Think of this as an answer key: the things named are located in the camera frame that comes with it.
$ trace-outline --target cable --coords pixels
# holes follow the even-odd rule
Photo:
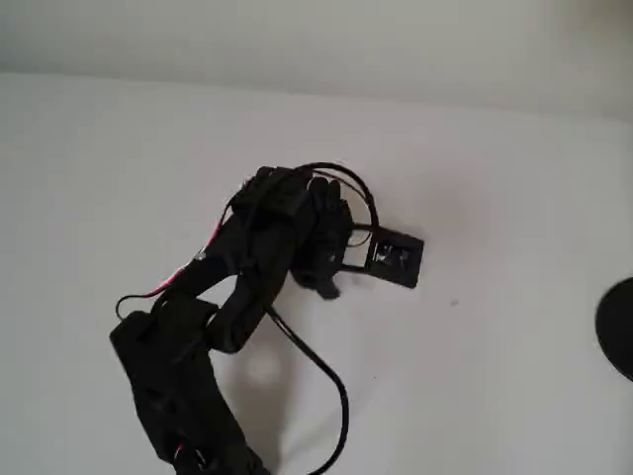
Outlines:
[[[228,211],[228,208],[230,207],[230,200],[228,201],[228,203],[226,203],[225,205],[225,209],[222,212],[222,215],[220,216],[220,220],[218,221],[218,223],[216,224],[216,227],[214,228],[214,231],[211,233],[211,236],[209,237],[209,240],[207,241],[207,244],[205,245],[205,247],[203,247],[203,249],[206,249],[207,247],[209,247],[209,245],[211,245],[211,242],[214,240],[214,238],[216,237],[216,235],[218,234],[218,231],[220,230],[220,227],[222,226],[222,224],[225,222],[225,217],[226,217],[226,212]],[[163,293],[165,290],[167,290],[167,288],[173,283],[174,279],[183,271],[187,268],[187,266],[193,261],[194,259],[191,259],[189,262],[187,262],[184,265],[181,265],[180,267],[178,267],[169,278],[167,278],[166,280],[164,280],[162,283],[160,283],[160,285],[158,285],[158,287],[156,287],[154,290],[147,292],[146,294],[129,294],[129,295],[124,295],[123,297],[121,297],[118,301],[117,301],[117,305],[115,306],[115,314],[117,315],[117,318],[120,321],[123,321],[123,317],[121,317],[121,304],[123,304],[126,300],[129,299],[150,299],[152,297],[155,297],[161,293]]]
[[[340,457],[340,454],[345,447],[345,442],[347,441],[347,434],[349,433],[349,398],[347,397],[347,390],[345,389],[345,385],[340,377],[336,374],[336,372],[330,368],[325,361],[323,361],[320,356],[318,356],[309,346],[303,341],[293,330],[288,327],[286,322],[281,318],[281,316],[277,313],[274,307],[268,306],[266,308],[266,312],[270,316],[271,320],[275,323],[275,325],[282,331],[282,333],[298,348],[301,352],[307,356],[318,368],[325,373],[325,375],[332,380],[336,389],[338,390],[338,394],[340,396],[340,407],[341,407],[341,427],[340,427],[340,436],[338,437],[338,443],[334,448],[334,451],[329,456],[327,460],[316,470],[310,472],[309,475],[321,475],[325,473]]]

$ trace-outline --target black wire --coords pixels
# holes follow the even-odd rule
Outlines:
[[[148,294],[129,294],[129,295],[124,295],[122,298],[120,298],[117,301],[117,305],[115,306],[115,313],[117,314],[117,318],[120,321],[123,321],[123,317],[121,317],[120,308],[121,308],[121,304],[123,304],[126,300],[129,300],[129,299],[151,299],[152,297],[155,297],[156,295],[158,295],[158,294],[164,292],[165,290],[167,290],[167,287],[169,287],[169,285],[166,285],[165,287],[156,289],[153,292],[149,292]]]
[[[307,356],[318,368],[325,373],[329,379],[332,380],[336,389],[338,390],[338,395],[340,396],[340,407],[341,407],[341,427],[340,427],[340,435],[338,437],[338,443],[334,448],[334,451],[329,456],[327,460],[322,464],[318,469],[310,472],[309,475],[321,475],[325,473],[340,457],[340,454],[345,447],[345,442],[347,441],[347,434],[349,433],[349,398],[347,397],[347,390],[345,389],[345,385],[340,377],[336,374],[336,372],[330,368],[325,361],[323,361],[309,346],[303,341],[293,330],[288,327],[286,322],[281,318],[281,316],[277,313],[274,307],[268,306],[266,308],[266,312],[270,316],[271,320],[275,323],[275,325],[282,331],[282,333],[298,348],[302,351],[302,353]]]

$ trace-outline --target white wall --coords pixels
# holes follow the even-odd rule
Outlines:
[[[633,272],[632,138],[597,120],[0,75],[2,473],[172,474],[108,342],[116,299],[190,258],[258,166],[342,159],[382,224],[427,247],[415,290],[339,275],[335,302],[291,279],[278,299],[349,390],[331,475],[630,475],[633,383],[593,311]],[[335,391],[276,329],[213,360],[276,473],[328,456]]]
[[[633,117],[630,0],[4,0],[6,70]]]

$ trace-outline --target robotic arm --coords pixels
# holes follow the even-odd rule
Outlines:
[[[323,169],[346,173],[358,183],[371,224],[354,224],[340,196],[339,181],[318,176]],[[269,314],[341,393],[343,431],[330,459],[313,472],[323,473],[345,442],[344,386],[281,320],[273,308],[275,298],[289,271],[301,286],[324,299],[338,297],[332,278],[339,270],[413,288],[424,243],[381,228],[366,185],[350,170],[332,163],[295,169],[262,167],[227,207],[232,215],[168,285],[119,302],[159,295],[149,313],[132,312],[110,335],[130,378],[136,413],[156,455],[178,474],[268,475],[222,396],[209,351],[240,351]],[[372,237],[365,264],[354,267],[343,264],[343,257],[352,232],[358,229]],[[198,299],[230,275],[237,275],[235,288],[221,307]]]

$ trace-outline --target red wire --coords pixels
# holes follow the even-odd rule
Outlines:
[[[204,248],[209,247],[209,245],[211,245],[211,242],[214,240],[214,238],[216,237],[216,234],[218,233],[218,231],[220,230],[220,227],[222,226],[223,222],[225,221],[225,216],[226,216],[226,211],[228,210],[228,206],[225,207],[225,210],[222,213],[222,216],[220,217],[220,220],[218,221],[218,223],[216,224],[216,227],[214,228],[214,231],[211,233],[211,237],[209,237],[209,241],[207,242],[207,245],[205,245]],[[142,297],[153,297],[154,295],[156,295],[158,292],[160,292],[161,290],[167,288],[169,286],[169,284],[171,284],[173,282],[173,280],[184,270],[187,268],[187,266],[191,263],[191,260],[189,262],[187,262],[185,265],[181,265],[180,267],[178,267],[176,269],[176,271],[171,274],[171,277],[169,277],[167,280],[164,280],[158,287],[156,287],[154,290],[152,290],[151,292],[147,292],[146,294],[142,294]]]

